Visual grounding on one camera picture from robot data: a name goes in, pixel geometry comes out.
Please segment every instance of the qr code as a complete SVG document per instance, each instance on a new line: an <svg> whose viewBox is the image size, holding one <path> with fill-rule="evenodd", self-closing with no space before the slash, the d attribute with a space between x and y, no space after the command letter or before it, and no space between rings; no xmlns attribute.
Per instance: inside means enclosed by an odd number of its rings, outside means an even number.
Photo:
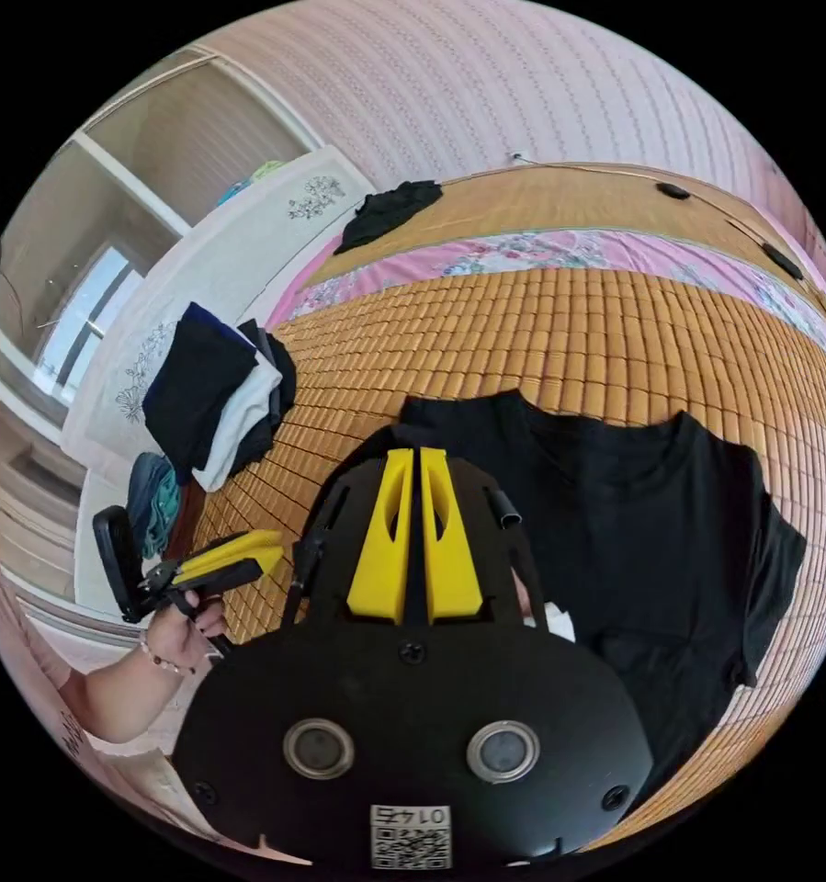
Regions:
<svg viewBox="0 0 826 882"><path fill-rule="evenodd" d="M372 864L379 870L446 870L452 866L449 827L373 826Z"/></svg>

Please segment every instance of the sticker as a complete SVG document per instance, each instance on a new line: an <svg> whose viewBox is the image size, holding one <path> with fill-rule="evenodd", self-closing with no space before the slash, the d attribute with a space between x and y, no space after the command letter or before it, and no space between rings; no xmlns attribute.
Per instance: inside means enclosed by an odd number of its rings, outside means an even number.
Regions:
<svg viewBox="0 0 826 882"><path fill-rule="evenodd" d="M370 806L374 870L448 870L452 866L449 806Z"/></svg>

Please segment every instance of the white folded shirt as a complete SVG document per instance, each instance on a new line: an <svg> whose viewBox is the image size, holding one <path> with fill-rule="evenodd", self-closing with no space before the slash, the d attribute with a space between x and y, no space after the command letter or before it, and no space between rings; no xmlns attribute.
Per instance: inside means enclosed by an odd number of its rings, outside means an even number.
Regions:
<svg viewBox="0 0 826 882"><path fill-rule="evenodd" d="M208 464L204 469L192 469L192 476L208 493L217 491L228 479L244 436L268 416L268 401L272 390L281 382L281 375L261 353L247 379L225 403L220 424L210 445Z"/></svg>

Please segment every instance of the black cloth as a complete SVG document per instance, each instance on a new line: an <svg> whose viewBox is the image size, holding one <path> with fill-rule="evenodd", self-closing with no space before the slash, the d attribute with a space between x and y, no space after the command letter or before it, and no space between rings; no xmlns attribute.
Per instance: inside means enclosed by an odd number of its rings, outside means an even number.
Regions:
<svg viewBox="0 0 826 882"><path fill-rule="evenodd" d="M498 480L523 516L545 601L628 689L654 766L632 808L688 760L738 686L755 685L786 612L804 538L776 510L758 458L692 416L625 428L555 416L517 391L408 398L398 424L327 479L394 447L433 446Z"/></svg>
<svg viewBox="0 0 826 882"><path fill-rule="evenodd" d="M278 407L277 417L269 414L272 419L272 430L274 431L281 425L281 421L287 415L287 411L296 401L296 365L290 357L287 348L273 334L269 334L260 328L253 319L249 319L244 324L238 325L238 331L243 334L260 352L268 358L269 362L275 366L275 370L281 375L281 382L277 387L278 391Z"/></svg>
<svg viewBox="0 0 826 882"><path fill-rule="evenodd" d="M143 414L183 485L208 464L222 408L247 379L255 350L232 329L188 311L177 323L167 358L143 399Z"/></svg>
<svg viewBox="0 0 826 882"><path fill-rule="evenodd" d="M229 469L229 477L234 478L239 471L243 471L252 462L259 462L271 449L272 420L271 415L269 415L264 416L241 439L241 443L235 451L232 467Z"/></svg>
<svg viewBox="0 0 826 882"><path fill-rule="evenodd" d="M277 387L277 409L272 410L269 401L269 415L263 417L241 439L229 469L229 477L233 478L252 462L259 462L272 449L274 433L281 425L287 411L293 406L296 398L296 366L286 347L272 334L267 334L253 319L238 325L238 332L243 334L256 348L266 356L281 375Z"/></svg>
<svg viewBox="0 0 826 882"><path fill-rule="evenodd" d="M443 188L434 181L404 181L386 193L367 196L342 232L342 242L334 251L341 254L360 245L375 242L386 232L396 230L422 209L443 196Z"/></svg>
<svg viewBox="0 0 826 882"><path fill-rule="evenodd" d="M287 411L296 402L296 365L287 351L287 347L277 337L267 334L268 344L271 346L272 355L275 357L275 367L281 375L281 419L287 415Z"/></svg>

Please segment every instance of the screw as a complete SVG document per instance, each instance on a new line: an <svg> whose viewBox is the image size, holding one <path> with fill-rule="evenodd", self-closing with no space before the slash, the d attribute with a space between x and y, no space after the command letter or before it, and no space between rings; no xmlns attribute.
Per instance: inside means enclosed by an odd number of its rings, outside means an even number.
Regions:
<svg viewBox="0 0 826 882"><path fill-rule="evenodd" d="M217 804L217 791L207 781L196 781L192 786L192 792L206 806L215 806Z"/></svg>
<svg viewBox="0 0 826 882"><path fill-rule="evenodd" d="M417 643L415 640L405 640L401 644L398 654L400 655L402 662L406 662L407 664L421 664L424 661L425 656L424 645Z"/></svg>
<svg viewBox="0 0 826 882"><path fill-rule="evenodd" d="M612 787L603 797L603 811L616 811L627 802L630 796L630 788L626 785Z"/></svg>

